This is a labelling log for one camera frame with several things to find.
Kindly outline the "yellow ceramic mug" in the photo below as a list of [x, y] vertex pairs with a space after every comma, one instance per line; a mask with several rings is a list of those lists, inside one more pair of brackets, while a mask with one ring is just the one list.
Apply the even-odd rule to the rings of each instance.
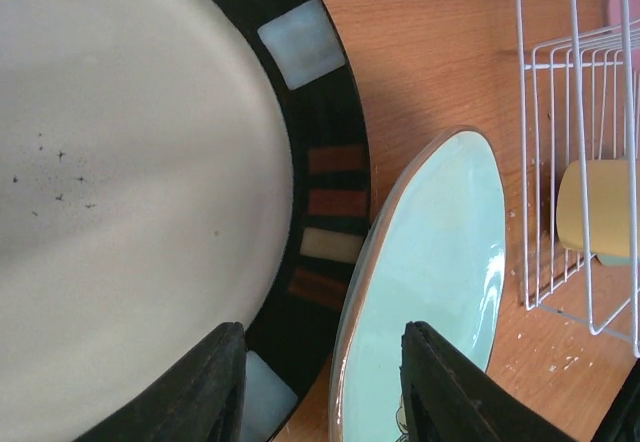
[[584, 249], [583, 204], [587, 203], [591, 251], [630, 257], [629, 162], [625, 159], [588, 160], [586, 174], [586, 193], [582, 192], [578, 160], [569, 164], [562, 177], [556, 206], [560, 243], [566, 249]]

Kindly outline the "teal flower plate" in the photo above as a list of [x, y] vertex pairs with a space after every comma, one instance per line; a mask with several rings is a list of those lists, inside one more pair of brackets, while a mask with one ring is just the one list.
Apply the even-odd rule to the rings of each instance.
[[493, 350], [505, 279], [505, 195], [478, 130], [439, 134], [406, 167], [365, 239], [331, 369], [333, 441], [404, 441], [401, 338], [434, 327], [479, 369]]

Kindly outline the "green ceramic bowl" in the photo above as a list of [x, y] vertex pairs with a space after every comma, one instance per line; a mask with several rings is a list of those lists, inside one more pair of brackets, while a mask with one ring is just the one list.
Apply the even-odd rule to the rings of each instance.
[[596, 255], [598, 261], [606, 267], [621, 267], [621, 266], [630, 266], [631, 261], [629, 258], [619, 257], [619, 256], [611, 256], [605, 254], [597, 254]]

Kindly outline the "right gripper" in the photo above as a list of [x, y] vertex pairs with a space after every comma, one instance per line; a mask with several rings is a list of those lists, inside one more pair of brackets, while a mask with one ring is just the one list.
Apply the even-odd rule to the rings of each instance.
[[639, 442], [639, 378], [637, 359], [596, 430], [593, 442]]

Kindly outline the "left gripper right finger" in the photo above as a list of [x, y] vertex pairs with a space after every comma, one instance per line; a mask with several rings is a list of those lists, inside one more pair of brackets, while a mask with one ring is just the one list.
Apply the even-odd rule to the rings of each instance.
[[570, 441], [426, 322], [402, 336], [402, 396], [410, 441]]

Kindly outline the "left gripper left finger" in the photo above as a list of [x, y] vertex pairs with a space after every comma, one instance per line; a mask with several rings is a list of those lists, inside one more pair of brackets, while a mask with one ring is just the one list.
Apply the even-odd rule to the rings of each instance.
[[217, 326], [79, 441], [237, 441], [246, 384], [244, 328]]

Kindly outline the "white wire dish rack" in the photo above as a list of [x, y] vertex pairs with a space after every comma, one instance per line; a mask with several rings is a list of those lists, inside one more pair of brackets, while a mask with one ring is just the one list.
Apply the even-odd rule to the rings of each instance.
[[[631, 64], [628, 0], [621, 31], [609, 0], [515, 0], [520, 97], [523, 267], [527, 309], [555, 313], [639, 346], [639, 71]], [[591, 251], [588, 204], [584, 249], [559, 241], [556, 206], [569, 164], [629, 162], [630, 266], [606, 267]]]

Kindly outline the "pink round plate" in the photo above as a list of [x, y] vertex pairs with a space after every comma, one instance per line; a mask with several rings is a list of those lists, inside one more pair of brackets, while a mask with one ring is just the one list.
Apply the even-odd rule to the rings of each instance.
[[[608, 1], [608, 24], [614, 27], [615, 32], [621, 31], [622, 0]], [[628, 19], [631, 46], [631, 64], [635, 72], [639, 71], [639, 0], [628, 0]]]

